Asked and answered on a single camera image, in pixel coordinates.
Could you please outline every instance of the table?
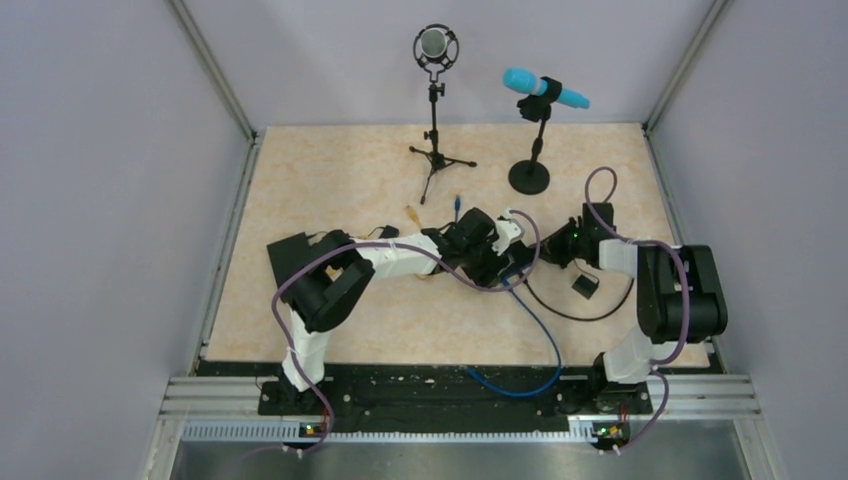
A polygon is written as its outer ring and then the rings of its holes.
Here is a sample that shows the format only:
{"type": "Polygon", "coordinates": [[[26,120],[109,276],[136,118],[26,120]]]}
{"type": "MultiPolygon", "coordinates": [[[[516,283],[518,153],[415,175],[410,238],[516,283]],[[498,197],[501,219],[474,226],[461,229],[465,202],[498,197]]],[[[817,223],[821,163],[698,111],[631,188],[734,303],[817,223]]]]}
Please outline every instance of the table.
{"type": "MultiPolygon", "coordinates": [[[[275,283],[266,245],[292,234],[342,229],[367,235],[390,224],[401,235],[453,220],[456,194],[463,211],[476,206],[492,217],[506,208],[529,213],[542,236],[581,213],[583,184],[597,166],[616,169],[615,223],[632,237],[672,240],[649,152],[638,124],[550,124],[540,161],[550,187],[525,196],[507,182],[509,168],[529,158],[536,124],[448,125],[440,150],[478,162],[454,165],[433,178],[419,205],[429,164],[409,146],[429,150],[425,125],[269,127],[206,351],[207,360],[281,361],[285,337],[270,310],[275,283]]],[[[596,177],[592,197],[604,198],[611,181],[596,177]]],[[[531,244],[532,230],[525,236],[531,244]]],[[[531,282],[552,306],[575,315],[603,313],[618,303],[627,278],[595,272],[601,286],[591,300],[571,289],[579,271],[540,262],[531,282]]],[[[635,287],[615,315],[595,323],[556,317],[519,287],[557,340],[566,365],[589,365],[636,324],[635,287]]],[[[338,363],[551,365],[556,357],[533,319],[509,294],[476,292],[447,274],[421,280],[373,282],[351,316],[335,330],[326,361],[338,363]]],[[[706,366],[703,345],[687,345],[675,365],[706,366]]]]}

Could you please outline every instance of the gray wall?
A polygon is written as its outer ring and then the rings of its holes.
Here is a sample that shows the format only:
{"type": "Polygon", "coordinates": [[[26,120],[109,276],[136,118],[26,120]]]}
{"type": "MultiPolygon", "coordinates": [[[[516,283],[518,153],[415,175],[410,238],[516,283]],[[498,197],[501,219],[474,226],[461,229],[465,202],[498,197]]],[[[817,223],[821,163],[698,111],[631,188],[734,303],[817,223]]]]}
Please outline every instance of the gray wall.
{"type": "Polygon", "coordinates": [[[0,2],[0,478],[141,472],[245,152],[163,1],[0,2]]]}
{"type": "Polygon", "coordinates": [[[254,125],[428,122],[412,58],[425,25],[459,37],[446,122],[520,122],[507,67],[561,80],[592,108],[553,121],[642,121],[711,0],[189,0],[254,125]]]}
{"type": "Polygon", "coordinates": [[[730,366],[792,478],[844,478],[848,2],[737,1],[658,133],[689,241],[712,245],[730,366]]]}

